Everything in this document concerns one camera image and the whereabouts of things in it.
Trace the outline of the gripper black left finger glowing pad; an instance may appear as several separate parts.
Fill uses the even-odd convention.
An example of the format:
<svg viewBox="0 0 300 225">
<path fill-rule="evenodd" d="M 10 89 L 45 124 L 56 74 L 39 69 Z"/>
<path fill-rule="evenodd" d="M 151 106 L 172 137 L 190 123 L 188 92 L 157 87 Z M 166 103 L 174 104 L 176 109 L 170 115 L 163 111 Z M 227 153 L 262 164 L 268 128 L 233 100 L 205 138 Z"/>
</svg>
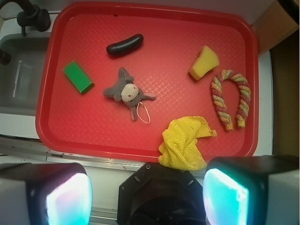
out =
<svg viewBox="0 0 300 225">
<path fill-rule="evenodd" d="M 87 225 L 92 184 L 79 163 L 0 165 L 2 225 Z"/>
</svg>

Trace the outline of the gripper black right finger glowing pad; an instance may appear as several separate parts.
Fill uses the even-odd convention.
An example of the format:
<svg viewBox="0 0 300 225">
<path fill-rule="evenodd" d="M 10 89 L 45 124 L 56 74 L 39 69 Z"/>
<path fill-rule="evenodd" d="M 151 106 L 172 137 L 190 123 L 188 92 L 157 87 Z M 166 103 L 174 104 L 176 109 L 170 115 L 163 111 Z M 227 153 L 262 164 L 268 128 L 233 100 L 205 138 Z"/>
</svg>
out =
<svg viewBox="0 0 300 225">
<path fill-rule="evenodd" d="M 211 225 L 298 225 L 299 158 L 216 157 L 203 178 L 203 202 Z"/>
</svg>

